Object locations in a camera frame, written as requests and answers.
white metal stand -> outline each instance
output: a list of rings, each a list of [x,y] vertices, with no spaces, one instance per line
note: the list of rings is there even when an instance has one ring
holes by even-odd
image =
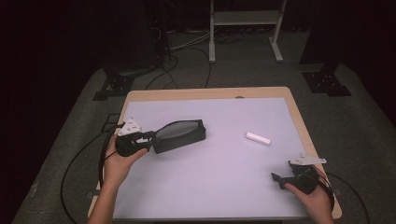
[[[274,24],[276,26],[274,36],[269,37],[271,48],[276,57],[276,61],[283,62],[277,46],[280,25],[283,20],[287,0],[282,0],[280,10],[267,11],[224,11],[215,12],[214,0],[210,1],[210,41],[209,41],[209,61],[216,61],[215,54],[215,26],[216,25],[260,25]]]

hand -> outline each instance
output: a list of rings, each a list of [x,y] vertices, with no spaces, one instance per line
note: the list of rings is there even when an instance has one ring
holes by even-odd
[[[326,185],[326,181],[323,179],[325,174],[323,174],[316,166],[314,166],[314,168],[319,174],[319,181]],[[308,195],[301,192],[290,183],[285,184],[285,188],[293,193],[304,204],[306,212],[316,223],[334,223],[332,219],[330,199],[323,188],[317,186],[314,191]]]
[[[132,164],[137,161],[139,158],[144,156],[148,151],[143,148],[137,151],[134,155],[129,157],[122,157],[116,151],[116,139],[117,135],[111,136],[105,160],[105,177],[104,177],[104,185],[111,187],[113,189],[118,189],[121,183],[125,180],[126,176],[128,175]]]
[[[130,157],[122,157],[116,150],[117,136],[113,135],[108,142],[105,160],[105,177],[99,197],[92,209],[88,223],[111,223],[114,205],[121,183],[131,169],[132,164],[145,155],[148,151],[143,148]]]

white bracket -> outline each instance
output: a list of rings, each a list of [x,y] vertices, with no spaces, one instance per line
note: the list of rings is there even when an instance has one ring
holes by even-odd
[[[142,128],[140,125],[134,121],[134,119],[128,119],[119,132],[119,136],[124,136],[130,133],[141,133]]]
[[[291,160],[290,163],[295,164],[295,165],[313,165],[313,164],[319,164],[319,163],[326,163],[326,160],[300,153],[300,157],[297,159]]]

cable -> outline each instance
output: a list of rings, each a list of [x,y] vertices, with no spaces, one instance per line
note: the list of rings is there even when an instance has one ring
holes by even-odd
[[[110,155],[106,156],[106,157],[105,157],[105,161],[106,161],[109,157],[111,157],[112,155],[116,154],[116,152],[117,152],[117,151],[113,151]]]
[[[105,155],[106,155],[108,142],[110,141],[111,135],[119,127],[120,127],[120,125],[116,125],[116,126],[113,126],[113,127],[108,129],[106,140],[105,140],[105,142],[103,143],[103,146],[102,146],[102,152],[101,152],[101,155],[100,155],[100,158],[99,158],[99,165],[98,165],[98,180],[99,180],[100,187],[102,187],[102,185],[103,185],[103,166],[105,164],[105,160],[107,159],[107,158],[105,158]]]
[[[176,66],[178,65],[178,58],[177,58],[176,56],[172,55],[172,54],[170,54],[170,55],[171,55],[171,57],[173,57],[174,59],[176,59],[175,65],[174,65],[170,70],[165,70],[165,72],[159,74],[159,75],[156,76],[154,79],[152,79],[152,80],[150,81],[150,83],[146,86],[145,90],[148,90],[148,89],[149,89],[149,86],[150,86],[157,78],[159,78],[159,77],[161,77],[161,76],[163,76],[163,75],[165,75],[165,74],[169,74],[170,71],[172,71],[173,69],[176,68]]]
[[[324,179],[324,181],[326,181],[327,185],[329,186],[329,188],[331,189],[332,186],[330,185],[329,181],[327,181],[326,177],[324,177],[323,175],[318,175],[320,177],[322,177],[322,179]]]
[[[231,45],[236,42],[242,41],[245,39],[244,34],[239,34],[241,37],[238,37],[237,35],[230,35],[230,34],[219,34],[216,36],[215,41],[217,44],[221,45]]]
[[[152,41],[153,41],[154,43],[157,43],[157,42],[161,39],[161,35],[162,35],[161,30],[158,29],[157,27],[150,27],[150,30],[156,30],[156,31],[158,31],[158,37],[157,37],[156,40],[154,40],[154,38],[151,37]]]
[[[64,211],[66,212],[66,215],[69,217],[69,219],[75,223],[78,224],[73,217],[71,216],[71,214],[69,213],[69,211],[67,210],[66,204],[64,202],[64,181],[66,179],[67,173],[69,172],[70,167],[72,166],[73,162],[76,160],[76,158],[81,154],[81,152],[83,152],[93,141],[95,141],[96,139],[98,139],[100,136],[102,136],[102,134],[108,132],[110,129],[107,129],[101,133],[99,133],[98,135],[96,135],[91,141],[89,141],[77,154],[76,156],[73,158],[73,160],[70,161],[69,165],[66,168],[66,171],[64,172],[64,176],[62,178],[62,182],[61,182],[61,202],[62,202],[62,207],[64,208]]]
[[[165,71],[165,72],[169,75],[169,77],[172,79],[172,82],[175,84],[176,89],[178,89],[178,86],[177,86],[175,80],[173,79],[172,75],[169,73],[170,71],[166,70],[166,69],[163,67],[163,64],[162,64],[162,68],[163,68],[163,71]]]
[[[367,224],[371,224],[369,212],[368,212],[368,210],[367,210],[366,205],[364,204],[363,199],[362,199],[361,196],[359,195],[359,193],[358,193],[349,183],[347,183],[343,178],[341,178],[340,176],[334,175],[334,174],[329,173],[329,172],[326,172],[326,175],[329,175],[329,176],[332,176],[332,177],[337,178],[338,180],[340,180],[341,182],[343,182],[344,184],[346,184],[346,185],[353,191],[353,193],[356,195],[356,197],[358,197],[359,202],[361,202],[361,206],[363,207],[363,210],[364,210],[364,215],[366,216]]]
[[[173,82],[173,81],[170,81],[168,84],[164,85],[164,86],[163,86],[163,90],[167,90],[166,88],[167,88],[169,85],[171,85],[172,83],[174,83],[174,82]]]
[[[195,38],[195,39],[193,39],[192,41],[190,41],[190,42],[188,42],[186,44],[183,44],[183,45],[180,45],[180,46],[177,46],[177,47],[172,47],[172,48],[170,48],[170,50],[183,49],[183,48],[186,48],[188,46],[195,45],[195,44],[197,44],[199,42],[202,42],[202,41],[204,41],[204,40],[206,40],[208,38],[209,38],[209,32],[205,31],[204,35],[202,35],[202,36],[200,36],[198,38]]]
[[[212,64],[209,62],[209,56],[207,56],[206,52],[204,52],[202,49],[198,49],[198,48],[184,48],[184,49],[195,49],[195,50],[199,50],[199,51],[201,51],[201,52],[206,56],[207,61],[208,61],[208,64],[209,64],[209,73],[208,73],[208,75],[207,75],[206,82],[205,82],[205,89],[206,89],[206,88],[207,88],[207,83],[209,82],[210,75],[211,75],[211,72],[212,72]]]

white cylindrical object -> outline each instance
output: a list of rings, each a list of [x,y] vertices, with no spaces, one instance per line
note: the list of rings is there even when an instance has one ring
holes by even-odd
[[[255,142],[264,144],[266,146],[269,146],[271,144],[271,140],[269,140],[268,138],[264,138],[254,133],[247,133],[247,138]]]

